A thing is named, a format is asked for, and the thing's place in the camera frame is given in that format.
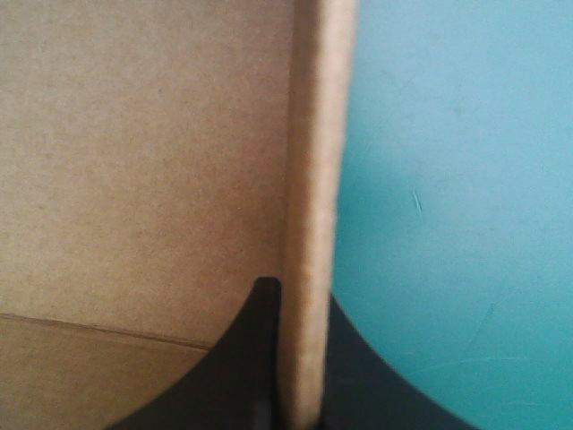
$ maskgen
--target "scratch mark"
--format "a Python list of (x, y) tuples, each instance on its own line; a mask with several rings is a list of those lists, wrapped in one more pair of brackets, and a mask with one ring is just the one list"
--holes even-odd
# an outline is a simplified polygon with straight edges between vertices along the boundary
[(531, 408), (548, 408), (551, 406), (549, 403), (537, 403), (534, 401), (509, 401), (502, 404), (507, 406), (528, 406)]
[(483, 316), (482, 320), (478, 324), (477, 329), (475, 329), (474, 336), (472, 336), (472, 339), (470, 339), (470, 341), (467, 343), (466, 349), (464, 349), (464, 353), (462, 354), (462, 359), (465, 359), (469, 356), (469, 353), (474, 348), (475, 343), (478, 341), (478, 339), (482, 335), (482, 332), (485, 329), (487, 322), (489, 322), (491, 320), (491, 318), (492, 318), (493, 314), (495, 313), (495, 310), (497, 309), (498, 305), (501, 302), (503, 302), (503, 300), (505, 299), (506, 296), (508, 296), (509, 294), (511, 294), (513, 292), (514, 287), (515, 286), (503, 289), (495, 297), (495, 299), (492, 300), (492, 302), (490, 303), (490, 305), (487, 308), (487, 311), (485, 312), (485, 315)]
[(422, 204), (420, 203), (420, 198), (418, 197), (418, 193), (415, 190), (412, 190), (412, 198), (414, 199), (415, 207), (418, 209), (418, 215), (420, 218), (422, 217)]

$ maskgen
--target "brown cardboard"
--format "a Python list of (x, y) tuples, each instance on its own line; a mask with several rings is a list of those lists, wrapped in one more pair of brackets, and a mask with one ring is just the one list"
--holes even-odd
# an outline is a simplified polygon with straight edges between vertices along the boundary
[(295, 3), (278, 381), (286, 428), (321, 412), (354, 0)]
[(0, 3), (0, 313), (218, 338), (280, 273), (291, 20)]
[(0, 427), (101, 429), (154, 399), (202, 349), (0, 317)]

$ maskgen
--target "cardboard panel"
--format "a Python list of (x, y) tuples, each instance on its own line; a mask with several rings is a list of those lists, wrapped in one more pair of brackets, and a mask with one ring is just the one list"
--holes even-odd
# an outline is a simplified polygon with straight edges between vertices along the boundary
[(205, 351), (165, 341), (0, 317), (0, 423), (100, 429), (155, 398)]
[(291, 15), (0, 4), (0, 312), (217, 339), (279, 274)]

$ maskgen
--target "corrugated cardboard edge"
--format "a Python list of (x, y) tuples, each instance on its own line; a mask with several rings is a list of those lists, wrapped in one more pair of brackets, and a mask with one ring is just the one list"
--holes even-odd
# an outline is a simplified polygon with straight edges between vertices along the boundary
[(318, 421), (355, 0), (298, 0), (291, 69), (284, 292), (278, 346), (285, 428)]

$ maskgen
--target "blue wall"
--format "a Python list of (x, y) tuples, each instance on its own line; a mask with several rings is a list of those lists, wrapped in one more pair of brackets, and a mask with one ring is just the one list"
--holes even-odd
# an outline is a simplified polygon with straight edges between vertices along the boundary
[(573, 429), (573, 2), (361, 3), (335, 296), (468, 421)]

